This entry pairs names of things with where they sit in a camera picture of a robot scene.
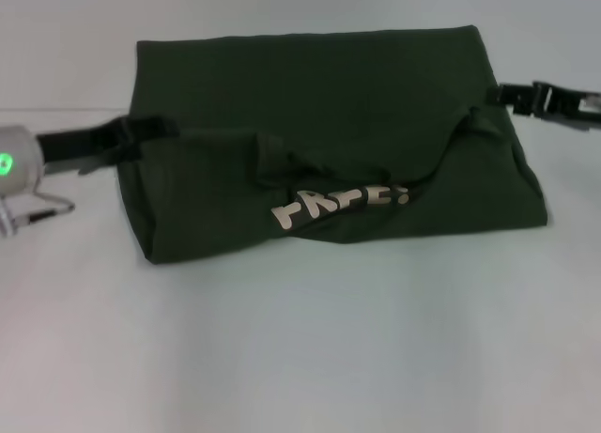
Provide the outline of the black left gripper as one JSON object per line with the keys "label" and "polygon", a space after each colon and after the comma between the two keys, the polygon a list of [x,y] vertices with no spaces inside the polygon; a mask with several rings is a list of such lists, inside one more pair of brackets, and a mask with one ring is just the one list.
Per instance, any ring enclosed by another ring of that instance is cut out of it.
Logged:
{"label": "black left gripper", "polygon": [[171,120],[151,116],[121,117],[99,126],[38,134],[46,165],[112,166],[142,157],[146,143],[179,137]]}

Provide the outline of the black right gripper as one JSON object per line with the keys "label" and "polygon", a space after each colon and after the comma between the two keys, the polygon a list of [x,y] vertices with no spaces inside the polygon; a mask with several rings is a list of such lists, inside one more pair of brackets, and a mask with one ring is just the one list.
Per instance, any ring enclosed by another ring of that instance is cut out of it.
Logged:
{"label": "black right gripper", "polygon": [[516,115],[535,115],[560,124],[599,124],[600,93],[549,83],[497,85],[486,91],[486,103],[512,106]]}

